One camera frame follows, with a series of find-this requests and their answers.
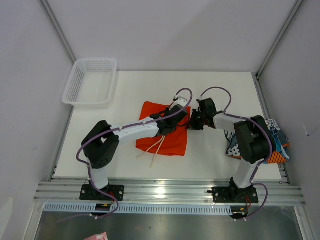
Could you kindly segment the patterned blue orange shorts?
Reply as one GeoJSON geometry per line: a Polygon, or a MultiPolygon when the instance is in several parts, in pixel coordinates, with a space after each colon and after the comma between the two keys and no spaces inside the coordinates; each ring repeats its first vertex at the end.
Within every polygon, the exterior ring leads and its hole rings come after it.
{"type": "MultiPolygon", "coordinates": [[[[280,164],[289,161],[290,157],[287,153],[287,148],[290,145],[289,140],[284,132],[279,127],[274,119],[264,120],[275,143],[272,156],[264,164],[280,164]]],[[[236,135],[229,131],[224,131],[225,138],[227,139],[227,148],[225,154],[234,159],[241,159],[238,141],[236,135]]]]}

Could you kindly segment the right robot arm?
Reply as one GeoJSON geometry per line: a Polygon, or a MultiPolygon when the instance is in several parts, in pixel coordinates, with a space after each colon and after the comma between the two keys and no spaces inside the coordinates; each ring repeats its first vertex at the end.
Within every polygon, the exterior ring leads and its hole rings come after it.
{"type": "Polygon", "coordinates": [[[228,196],[232,201],[239,202],[253,188],[253,179],[259,166],[274,151],[272,134],[261,115],[243,117],[217,111],[211,98],[198,100],[197,103],[198,108],[192,111],[187,125],[189,130],[200,131],[207,126],[235,134],[241,161],[229,181],[228,196]]]}

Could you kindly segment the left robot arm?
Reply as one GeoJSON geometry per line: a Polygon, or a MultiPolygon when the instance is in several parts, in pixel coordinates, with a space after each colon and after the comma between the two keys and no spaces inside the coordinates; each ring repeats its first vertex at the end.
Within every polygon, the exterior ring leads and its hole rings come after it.
{"type": "Polygon", "coordinates": [[[167,107],[137,122],[115,126],[105,120],[98,122],[81,143],[76,159],[86,164],[91,194],[97,200],[108,196],[107,165],[112,161],[119,145],[145,138],[167,136],[189,115],[180,104],[167,107]]]}

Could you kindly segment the white plastic basket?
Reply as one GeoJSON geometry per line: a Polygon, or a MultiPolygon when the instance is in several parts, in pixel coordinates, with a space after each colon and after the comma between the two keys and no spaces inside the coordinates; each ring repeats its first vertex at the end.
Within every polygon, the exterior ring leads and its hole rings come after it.
{"type": "Polygon", "coordinates": [[[62,95],[62,102],[78,109],[106,109],[116,87],[118,61],[92,57],[75,61],[62,95]]]}

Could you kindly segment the pink cloth piece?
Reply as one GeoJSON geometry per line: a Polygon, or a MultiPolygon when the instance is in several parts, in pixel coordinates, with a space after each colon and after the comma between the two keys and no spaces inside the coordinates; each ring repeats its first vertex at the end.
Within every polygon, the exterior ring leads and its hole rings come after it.
{"type": "Polygon", "coordinates": [[[102,232],[99,234],[94,234],[92,236],[89,236],[85,238],[84,240],[108,240],[108,236],[106,232],[102,232]]]}

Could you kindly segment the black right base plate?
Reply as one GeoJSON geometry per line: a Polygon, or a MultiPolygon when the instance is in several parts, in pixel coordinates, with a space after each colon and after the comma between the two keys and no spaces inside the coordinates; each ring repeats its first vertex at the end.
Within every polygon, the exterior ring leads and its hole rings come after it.
{"type": "Polygon", "coordinates": [[[212,195],[214,203],[245,204],[248,200],[253,204],[259,202],[257,190],[252,185],[246,188],[216,186],[206,192],[212,195]]]}

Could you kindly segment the right aluminium frame post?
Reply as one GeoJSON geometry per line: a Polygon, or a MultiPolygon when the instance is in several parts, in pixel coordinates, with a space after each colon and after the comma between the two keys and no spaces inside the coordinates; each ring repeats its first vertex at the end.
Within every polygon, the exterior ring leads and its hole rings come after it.
{"type": "Polygon", "coordinates": [[[278,32],[274,42],[272,43],[270,49],[267,52],[267,55],[263,59],[258,71],[255,74],[255,78],[259,81],[261,76],[263,75],[265,69],[271,63],[273,57],[275,56],[278,48],[281,46],[283,40],[285,39],[286,35],[288,34],[290,28],[293,26],[295,19],[299,15],[300,11],[302,10],[306,0],[296,0],[294,2],[293,7],[289,11],[288,16],[286,17],[280,31],[278,32]]]}

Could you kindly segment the aluminium frame post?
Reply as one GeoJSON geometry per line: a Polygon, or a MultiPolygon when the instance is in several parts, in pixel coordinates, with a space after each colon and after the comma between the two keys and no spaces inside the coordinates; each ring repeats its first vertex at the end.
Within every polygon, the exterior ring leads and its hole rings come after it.
{"type": "Polygon", "coordinates": [[[61,28],[61,25],[49,3],[48,0],[38,0],[39,5],[41,6],[49,24],[51,25],[62,49],[64,50],[66,56],[68,57],[68,59],[70,60],[70,62],[72,64],[74,64],[77,60],[77,57],[74,53],[74,51],[72,50],[72,47],[69,43],[69,41],[67,40],[63,29],[61,28]]]}
{"type": "Polygon", "coordinates": [[[293,7],[289,11],[288,16],[286,17],[280,31],[278,32],[274,42],[272,43],[270,49],[267,52],[267,55],[263,59],[258,71],[255,74],[255,78],[259,81],[261,76],[263,75],[265,69],[271,63],[273,57],[275,56],[278,48],[281,46],[283,40],[285,39],[286,35],[288,34],[290,28],[293,26],[295,19],[299,15],[300,11],[302,10],[306,0],[296,0],[294,2],[293,7]]]}

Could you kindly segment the left aluminium frame post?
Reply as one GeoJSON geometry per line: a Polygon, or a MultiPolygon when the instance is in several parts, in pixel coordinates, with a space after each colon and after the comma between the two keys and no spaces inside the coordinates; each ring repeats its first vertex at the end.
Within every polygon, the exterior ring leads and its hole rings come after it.
{"type": "Polygon", "coordinates": [[[72,47],[69,43],[69,41],[67,40],[63,29],[61,28],[61,25],[49,3],[48,0],[38,0],[39,5],[41,6],[49,24],[51,25],[62,49],[64,50],[66,56],[68,57],[68,59],[70,60],[70,62],[72,64],[74,64],[77,60],[77,57],[74,53],[74,51],[72,50],[72,47]]]}

